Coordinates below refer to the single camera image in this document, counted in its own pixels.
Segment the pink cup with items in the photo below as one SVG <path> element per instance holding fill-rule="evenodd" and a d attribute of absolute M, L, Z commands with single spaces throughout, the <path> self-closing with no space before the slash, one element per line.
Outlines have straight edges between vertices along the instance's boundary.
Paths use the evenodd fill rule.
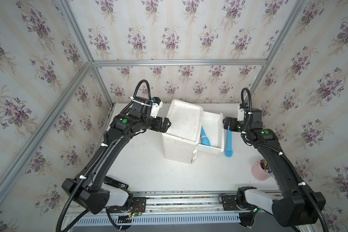
<path fill-rule="evenodd" d="M 269 164 L 264 158 L 256 162 L 256 164 L 251 168 L 251 173 L 258 181 L 265 181 L 274 176 Z"/>

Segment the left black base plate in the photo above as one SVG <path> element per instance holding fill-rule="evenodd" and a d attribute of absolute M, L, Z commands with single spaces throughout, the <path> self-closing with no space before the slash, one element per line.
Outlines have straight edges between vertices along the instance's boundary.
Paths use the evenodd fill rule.
<path fill-rule="evenodd" d="M 140 216 L 145 213 L 147 197 L 132 197 L 127 200 L 123 206 L 111 206 L 108 208 L 110 214 L 129 214 Z"/>

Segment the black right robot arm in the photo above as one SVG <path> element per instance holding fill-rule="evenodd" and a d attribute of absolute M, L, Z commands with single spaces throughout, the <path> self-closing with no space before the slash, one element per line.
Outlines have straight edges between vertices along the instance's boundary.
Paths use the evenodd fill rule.
<path fill-rule="evenodd" d="M 238 117 L 223 120 L 224 129 L 240 133 L 243 142 L 262 155 L 281 196 L 274 197 L 255 187 L 240 187 L 235 197 L 236 206 L 241 210 L 260 208 L 273 215 L 282 227 L 292 227 L 295 231 L 297 226 L 319 221 L 322 230 L 327 232 L 329 227 L 322 213 L 326 204 L 324 195 L 312 190 L 286 156 L 275 133 L 263 128 L 262 112 L 253 108 L 248 88 L 242 89 L 239 106 Z"/>

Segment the aluminium mounting rail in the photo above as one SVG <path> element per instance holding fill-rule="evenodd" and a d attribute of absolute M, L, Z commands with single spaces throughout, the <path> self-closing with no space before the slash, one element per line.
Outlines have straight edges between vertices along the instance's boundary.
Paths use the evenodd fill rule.
<path fill-rule="evenodd" d="M 252 214 L 247 211 L 224 211 L 218 200 L 220 194 L 237 195 L 243 203 L 259 208 L 259 211 L 271 213 L 272 203 L 281 200 L 282 194 L 275 190 L 248 189 L 245 193 L 237 191 L 136 191 L 130 192 L 132 197 L 147 197 L 145 213 L 142 215 L 173 214 L 214 214 L 238 213 Z"/>

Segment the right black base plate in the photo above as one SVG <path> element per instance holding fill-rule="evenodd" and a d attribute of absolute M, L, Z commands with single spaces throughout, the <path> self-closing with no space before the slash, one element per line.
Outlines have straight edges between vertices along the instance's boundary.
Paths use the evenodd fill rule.
<path fill-rule="evenodd" d="M 251 213 L 256 213 L 259 211 L 259 208 L 256 206 L 252 206 L 247 203 L 243 203 L 237 195 L 228 195 L 228 194 L 220 194 L 218 196 L 219 202 L 222 204 L 224 211 L 247 211 Z"/>

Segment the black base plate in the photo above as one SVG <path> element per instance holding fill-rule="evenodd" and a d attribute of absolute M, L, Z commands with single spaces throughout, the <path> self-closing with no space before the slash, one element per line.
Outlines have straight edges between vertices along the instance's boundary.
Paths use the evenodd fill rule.
<path fill-rule="evenodd" d="M 222 204 L 224 211 L 247 211 L 251 213 L 256 213 L 259 211 L 259 208 L 256 206 L 252 206 L 247 203 L 243 203 L 237 195 L 228 195 L 228 194 L 220 194 L 218 196 L 219 202 Z"/>
<path fill-rule="evenodd" d="M 140 216 L 145 213 L 147 197 L 132 197 L 127 200 L 123 206 L 111 206 L 108 208 L 110 214 L 129 214 Z"/>

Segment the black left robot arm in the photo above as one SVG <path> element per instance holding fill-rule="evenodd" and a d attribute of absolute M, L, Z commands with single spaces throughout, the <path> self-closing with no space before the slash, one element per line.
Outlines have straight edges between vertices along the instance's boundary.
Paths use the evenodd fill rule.
<path fill-rule="evenodd" d="M 102 185 L 113 162 L 133 137 L 147 130 L 165 133 L 170 128 L 170 120 L 158 116 L 162 107 L 161 99 L 152 97 L 150 92 L 147 98 L 137 95 L 142 84 L 149 86 L 145 79 L 137 84 L 131 101 L 113 118 L 109 130 L 103 132 L 101 145 L 85 168 L 75 178 L 67 178 L 63 182 L 62 188 L 69 198 L 59 216 L 57 232 L 69 231 L 88 212 L 97 214 L 104 208 L 109 208 L 107 203 L 112 192 L 103 189 Z M 76 202 L 85 210 L 62 228 L 71 202 Z"/>

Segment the white bottom drawer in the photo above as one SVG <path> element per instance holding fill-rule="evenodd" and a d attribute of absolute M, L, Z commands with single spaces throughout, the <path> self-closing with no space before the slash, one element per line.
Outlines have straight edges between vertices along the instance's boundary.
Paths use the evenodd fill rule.
<path fill-rule="evenodd" d="M 198 150 L 194 149 L 193 150 L 193 154 L 192 154 L 192 158 L 191 158 L 191 161 L 190 161 L 190 164 L 194 164 L 194 162 L 196 160 L 196 157 L 197 157 L 197 153 L 198 153 Z"/>

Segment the white plastic drawer cabinet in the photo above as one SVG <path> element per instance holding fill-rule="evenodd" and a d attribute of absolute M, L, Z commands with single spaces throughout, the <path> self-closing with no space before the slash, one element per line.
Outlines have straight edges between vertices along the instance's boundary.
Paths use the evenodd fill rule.
<path fill-rule="evenodd" d="M 172 100 L 166 116 L 172 124 L 168 131 L 162 134 L 166 159 L 190 164 L 193 150 L 200 141 L 203 112 L 201 106 Z"/>

